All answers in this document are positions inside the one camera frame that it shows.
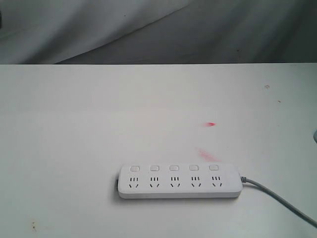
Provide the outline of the white five-outlet power strip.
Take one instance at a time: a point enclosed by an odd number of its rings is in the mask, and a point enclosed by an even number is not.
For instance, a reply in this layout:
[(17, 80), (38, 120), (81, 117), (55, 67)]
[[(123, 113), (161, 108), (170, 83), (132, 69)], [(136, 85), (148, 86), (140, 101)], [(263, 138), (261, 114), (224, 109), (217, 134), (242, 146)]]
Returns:
[(123, 165), (118, 174), (123, 199), (236, 198), (243, 185), (228, 163)]

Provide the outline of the grey backdrop cloth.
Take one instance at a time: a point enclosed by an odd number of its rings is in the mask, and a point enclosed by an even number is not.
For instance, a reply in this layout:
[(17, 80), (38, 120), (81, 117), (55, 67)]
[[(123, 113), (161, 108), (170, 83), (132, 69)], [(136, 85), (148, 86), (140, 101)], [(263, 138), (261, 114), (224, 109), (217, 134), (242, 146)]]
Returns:
[(316, 62), (314, 0), (3, 0), (1, 64)]

